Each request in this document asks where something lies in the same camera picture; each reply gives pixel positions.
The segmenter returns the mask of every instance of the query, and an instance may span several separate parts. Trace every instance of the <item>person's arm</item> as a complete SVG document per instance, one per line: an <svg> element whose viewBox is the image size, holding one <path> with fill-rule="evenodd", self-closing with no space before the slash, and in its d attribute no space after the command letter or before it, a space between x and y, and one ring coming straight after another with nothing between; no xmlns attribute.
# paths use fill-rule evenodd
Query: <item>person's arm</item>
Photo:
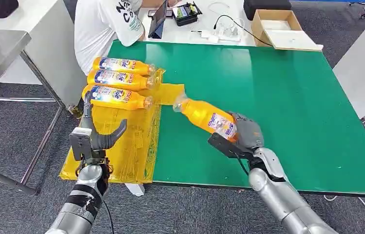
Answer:
<svg viewBox="0 0 365 234"><path fill-rule="evenodd" d="M180 0L168 0L169 6L175 6L177 2ZM160 7L164 0L143 0L141 7L147 7L147 8L156 8Z"/></svg>
<svg viewBox="0 0 365 234"><path fill-rule="evenodd" d="M142 27L144 28L144 32L141 35L141 37L138 39L138 41L143 41L145 39L145 27L142 25Z"/></svg>
<svg viewBox="0 0 365 234"><path fill-rule="evenodd" d="M100 0L99 12L102 21L115 30L122 45L130 46L145 38L145 29L129 0Z"/></svg>

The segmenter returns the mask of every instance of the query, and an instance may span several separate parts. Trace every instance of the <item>black cable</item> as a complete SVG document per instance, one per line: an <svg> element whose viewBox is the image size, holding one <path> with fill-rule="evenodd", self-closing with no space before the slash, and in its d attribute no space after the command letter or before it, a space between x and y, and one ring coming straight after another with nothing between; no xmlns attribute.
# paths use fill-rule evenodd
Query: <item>black cable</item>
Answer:
<svg viewBox="0 0 365 234"><path fill-rule="evenodd" d="M249 32L247 29L245 29L243 26L241 26L241 25L239 25L237 22L235 22L235 20L234 20L233 18L231 18L231 16L227 16L227 15L220 15L220 17L218 17L217 21L215 22L214 29L216 29L216 28L217 28L217 23L218 23L218 21L220 20L220 18L221 18L221 17L223 17L223 16L230 18L230 19L232 20L232 22L234 22L235 24L237 24L237 25L238 25L238 27L240 27L240 28L244 29L244 31L246 31L247 33L249 33L251 36L253 36L253 37L254 37L254 38L256 38L257 40L259 40L260 42L262 42L262 43L264 43L264 44L266 44L266 45L272 46L272 44L269 44L269 43L267 43L267 42L264 42L264 41L260 40L258 37L254 36L254 34L250 33L250 32Z"/></svg>
<svg viewBox="0 0 365 234"><path fill-rule="evenodd" d="M112 222L111 212L109 211L108 205L106 204L105 200L103 200L103 204L105 204L106 210L108 211L108 214L109 214L109 219L111 220L112 234L115 234L115 232L114 232L114 223Z"/></svg>
<svg viewBox="0 0 365 234"><path fill-rule="evenodd" d="M240 159L240 156L238 156L238 154L234 153L235 156L237 156L237 159L238 159L238 162L240 163L241 165L241 168L243 169L243 171L246 173L246 175L248 176L248 171L246 170L246 167L244 166L243 162L241 161Z"/></svg>

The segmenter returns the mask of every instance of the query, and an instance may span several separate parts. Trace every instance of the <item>smartphone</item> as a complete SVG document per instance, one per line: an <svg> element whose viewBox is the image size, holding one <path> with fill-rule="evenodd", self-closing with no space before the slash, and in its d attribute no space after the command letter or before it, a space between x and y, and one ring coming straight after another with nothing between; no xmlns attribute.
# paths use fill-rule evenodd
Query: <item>smartphone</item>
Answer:
<svg viewBox="0 0 365 234"><path fill-rule="evenodd" d="M155 15L156 10L149 10L148 11L148 17L152 17ZM172 10L167 10L167 14L166 14L167 18L172 18Z"/></svg>

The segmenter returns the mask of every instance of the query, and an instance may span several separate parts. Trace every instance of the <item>bottle cap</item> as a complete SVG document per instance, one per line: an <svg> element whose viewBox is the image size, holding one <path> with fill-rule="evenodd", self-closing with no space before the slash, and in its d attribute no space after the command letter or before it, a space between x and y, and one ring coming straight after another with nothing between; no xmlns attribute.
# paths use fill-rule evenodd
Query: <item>bottle cap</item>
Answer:
<svg viewBox="0 0 365 234"><path fill-rule="evenodd" d="M185 107L185 105L183 105L183 104L186 103L188 100L189 100L189 98L187 97L187 95L185 93L178 95L175 98L175 102L172 105L173 111L182 112L183 108Z"/></svg>
<svg viewBox="0 0 365 234"><path fill-rule="evenodd" d="M148 74L153 75L156 72L156 67L153 64L148 65Z"/></svg>
<svg viewBox="0 0 365 234"><path fill-rule="evenodd" d="M148 77L146 80L146 88L153 89L155 85L156 85L156 77L155 76Z"/></svg>
<svg viewBox="0 0 365 234"><path fill-rule="evenodd" d="M144 108L149 109L154 103L154 98L152 96L146 97L144 100Z"/></svg>

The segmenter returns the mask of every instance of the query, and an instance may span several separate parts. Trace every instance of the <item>green table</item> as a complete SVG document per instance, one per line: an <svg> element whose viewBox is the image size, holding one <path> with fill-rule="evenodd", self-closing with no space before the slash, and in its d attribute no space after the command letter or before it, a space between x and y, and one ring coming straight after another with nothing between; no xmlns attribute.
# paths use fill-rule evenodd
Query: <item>green table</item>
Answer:
<svg viewBox="0 0 365 234"><path fill-rule="evenodd" d="M163 67L164 82L185 84L188 97L256 120L297 190L365 195L365 128L322 53L114 42L109 57ZM154 182L249 187L209 136L163 106Z"/></svg>

